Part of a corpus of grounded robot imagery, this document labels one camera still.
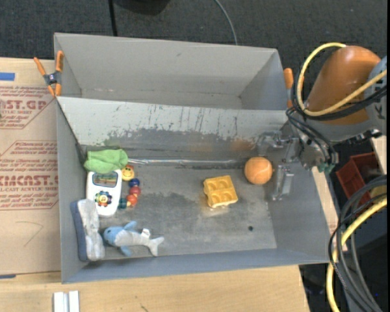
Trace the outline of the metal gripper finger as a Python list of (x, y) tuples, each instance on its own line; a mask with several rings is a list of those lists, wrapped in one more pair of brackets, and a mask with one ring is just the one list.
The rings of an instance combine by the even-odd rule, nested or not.
[(293, 187), (294, 173), (291, 166), (287, 164), (278, 165), (276, 170), (276, 180), (272, 193), (273, 200), (282, 200), (290, 195)]
[(284, 148), (290, 143), (291, 136), (283, 134), (281, 130), (266, 131), (257, 140), (257, 146), (260, 149)]

